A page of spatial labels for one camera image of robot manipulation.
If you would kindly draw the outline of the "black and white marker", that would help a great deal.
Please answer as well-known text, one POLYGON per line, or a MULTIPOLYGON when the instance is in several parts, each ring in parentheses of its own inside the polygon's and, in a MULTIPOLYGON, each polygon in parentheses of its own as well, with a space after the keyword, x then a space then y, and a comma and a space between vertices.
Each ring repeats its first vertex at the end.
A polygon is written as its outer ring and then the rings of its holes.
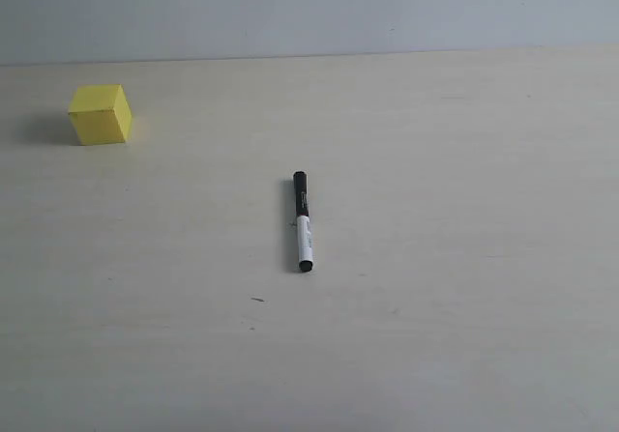
POLYGON ((296 210, 298 266, 302 273, 308 273, 313 268, 313 246, 310 230, 307 174, 303 171, 296 171, 293 174, 293 185, 296 210))

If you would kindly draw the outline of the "yellow cube block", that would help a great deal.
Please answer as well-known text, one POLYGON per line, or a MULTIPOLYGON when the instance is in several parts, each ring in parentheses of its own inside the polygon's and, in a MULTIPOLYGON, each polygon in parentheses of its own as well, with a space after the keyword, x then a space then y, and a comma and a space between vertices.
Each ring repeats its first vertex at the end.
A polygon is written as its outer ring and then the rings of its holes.
POLYGON ((77 88, 68 114, 84 146, 125 143, 130 138, 133 115, 121 84, 77 88))

